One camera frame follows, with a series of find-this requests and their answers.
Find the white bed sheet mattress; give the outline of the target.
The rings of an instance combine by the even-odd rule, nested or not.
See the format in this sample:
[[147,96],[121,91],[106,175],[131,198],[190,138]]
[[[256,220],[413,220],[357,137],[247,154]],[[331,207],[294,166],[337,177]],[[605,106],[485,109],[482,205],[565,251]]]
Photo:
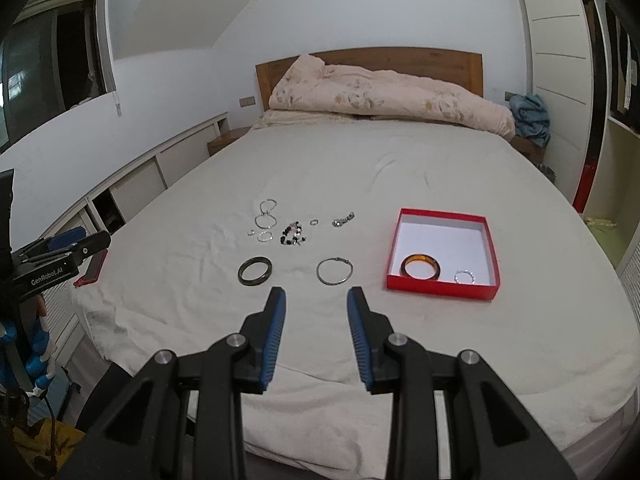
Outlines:
[[[402,208],[486,218],[494,300],[387,289]],[[236,272],[255,256],[271,278],[243,286]],[[354,273],[322,285],[316,266],[335,256]],[[638,324],[611,263],[562,193],[492,133],[368,120],[251,131],[125,224],[99,279],[72,297],[102,356],[136,372],[157,350],[199,352],[234,332],[270,286],[286,293],[284,333],[273,382],[243,400],[245,443],[331,479],[382,478],[388,450],[390,398],[367,393],[352,348],[352,286],[425,348],[476,350],[558,448],[638,388]]]

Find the wooden nightstand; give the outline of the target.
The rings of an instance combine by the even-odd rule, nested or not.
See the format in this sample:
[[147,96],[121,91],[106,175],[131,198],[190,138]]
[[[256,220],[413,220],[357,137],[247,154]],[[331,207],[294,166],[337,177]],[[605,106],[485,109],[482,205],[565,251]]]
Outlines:
[[229,130],[225,133],[221,133],[218,138],[211,140],[207,143],[208,154],[214,156],[230,144],[245,136],[250,131],[250,127],[236,128]]

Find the silver adjustable bangle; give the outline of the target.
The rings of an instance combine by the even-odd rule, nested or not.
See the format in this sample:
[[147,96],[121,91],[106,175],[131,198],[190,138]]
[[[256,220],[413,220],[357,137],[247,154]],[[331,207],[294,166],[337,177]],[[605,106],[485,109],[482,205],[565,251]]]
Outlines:
[[316,266],[316,277],[322,285],[338,286],[350,280],[354,265],[347,258],[335,256],[322,259]]

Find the pink floral duvet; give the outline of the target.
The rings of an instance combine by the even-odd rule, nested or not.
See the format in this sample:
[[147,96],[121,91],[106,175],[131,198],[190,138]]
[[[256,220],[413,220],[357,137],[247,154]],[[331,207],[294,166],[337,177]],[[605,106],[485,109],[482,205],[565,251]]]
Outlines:
[[510,111],[453,82],[296,58],[269,97],[273,110],[446,122],[498,134],[516,133]]

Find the wooden headboard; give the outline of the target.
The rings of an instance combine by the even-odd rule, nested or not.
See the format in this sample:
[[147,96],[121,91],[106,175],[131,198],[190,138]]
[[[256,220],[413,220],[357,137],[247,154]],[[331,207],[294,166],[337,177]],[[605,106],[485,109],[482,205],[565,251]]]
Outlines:
[[428,77],[457,84],[484,96],[483,55],[424,47],[366,47],[314,52],[328,65],[359,66],[366,70]]

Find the red jewelry box tray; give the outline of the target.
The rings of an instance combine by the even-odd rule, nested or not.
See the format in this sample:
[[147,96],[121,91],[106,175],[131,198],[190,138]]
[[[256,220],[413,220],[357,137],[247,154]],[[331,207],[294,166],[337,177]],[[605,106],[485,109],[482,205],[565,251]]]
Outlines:
[[[438,281],[419,281],[400,274],[408,255],[427,254],[442,268]],[[487,219],[476,214],[402,208],[386,270],[389,290],[459,299],[490,301],[501,278]]]

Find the amber bangle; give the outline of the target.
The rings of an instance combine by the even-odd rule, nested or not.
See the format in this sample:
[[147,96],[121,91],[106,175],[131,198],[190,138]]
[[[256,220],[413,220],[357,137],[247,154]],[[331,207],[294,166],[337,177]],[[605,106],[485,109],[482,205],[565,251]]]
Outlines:
[[439,262],[427,254],[408,255],[400,265],[400,274],[419,281],[438,281],[442,268]]

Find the white low cabinet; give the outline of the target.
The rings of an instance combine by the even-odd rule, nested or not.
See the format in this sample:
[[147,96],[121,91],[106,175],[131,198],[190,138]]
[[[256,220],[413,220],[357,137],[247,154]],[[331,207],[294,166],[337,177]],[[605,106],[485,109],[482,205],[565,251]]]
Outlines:
[[1,155],[14,172],[12,248],[75,226],[117,231],[205,162],[209,142],[229,128],[222,108],[180,122],[100,100],[52,119]]

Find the white wardrobe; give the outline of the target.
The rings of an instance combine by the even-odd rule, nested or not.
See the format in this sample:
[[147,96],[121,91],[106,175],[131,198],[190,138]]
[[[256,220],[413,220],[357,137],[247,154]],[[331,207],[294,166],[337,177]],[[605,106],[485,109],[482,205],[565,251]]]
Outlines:
[[605,123],[606,49],[596,0],[522,0],[532,90],[546,104],[544,163],[578,214],[596,183]]

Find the dark horn bangle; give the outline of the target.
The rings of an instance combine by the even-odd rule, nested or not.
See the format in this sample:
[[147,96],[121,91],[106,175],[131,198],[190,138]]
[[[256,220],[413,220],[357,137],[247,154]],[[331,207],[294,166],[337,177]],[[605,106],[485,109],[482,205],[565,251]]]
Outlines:
[[273,272],[272,261],[265,256],[255,256],[245,260],[236,272],[241,285],[254,287],[264,284],[271,278]]

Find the blue cloth pile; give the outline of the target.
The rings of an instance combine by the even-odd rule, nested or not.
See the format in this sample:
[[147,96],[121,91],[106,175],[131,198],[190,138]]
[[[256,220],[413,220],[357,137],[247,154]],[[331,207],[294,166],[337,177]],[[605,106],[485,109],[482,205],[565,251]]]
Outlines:
[[550,139],[550,116],[548,108],[538,94],[514,94],[509,100],[515,132],[538,148],[545,148]]

